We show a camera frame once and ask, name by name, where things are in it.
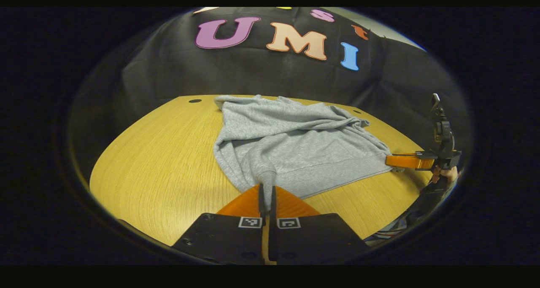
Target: round table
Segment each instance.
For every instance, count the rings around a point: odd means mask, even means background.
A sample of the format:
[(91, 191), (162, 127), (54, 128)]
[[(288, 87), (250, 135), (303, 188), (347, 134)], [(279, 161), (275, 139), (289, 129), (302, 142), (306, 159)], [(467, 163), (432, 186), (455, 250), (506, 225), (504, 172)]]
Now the round table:
[[(167, 245), (177, 242), (201, 213), (216, 213), (239, 196), (213, 153), (222, 128), (216, 96), (177, 97), (127, 128), (94, 166), (91, 194), (114, 217)], [(291, 99), (305, 105), (319, 103)], [(365, 129), (388, 145), (392, 153), (423, 150), (360, 109), (325, 104), (370, 121)], [(410, 207), (430, 177), (429, 171), (412, 169), (387, 172), (306, 198), (305, 202), (320, 213), (339, 213), (363, 239)]]

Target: black screw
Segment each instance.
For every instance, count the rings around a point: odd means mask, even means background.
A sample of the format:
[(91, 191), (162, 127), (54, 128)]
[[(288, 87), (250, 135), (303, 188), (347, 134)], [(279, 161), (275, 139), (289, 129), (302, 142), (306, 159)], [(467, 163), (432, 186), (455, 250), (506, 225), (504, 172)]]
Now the black screw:
[(246, 259), (252, 259), (252, 258), (256, 258), (257, 255), (254, 254), (253, 252), (244, 252), (242, 253), (242, 257)]
[(294, 259), (296, 258), (298, 255), (294, 252), (287, 252), (287, 253), (283, 253), (282, 257), (284, 258), (287, 258), (287, 259)]

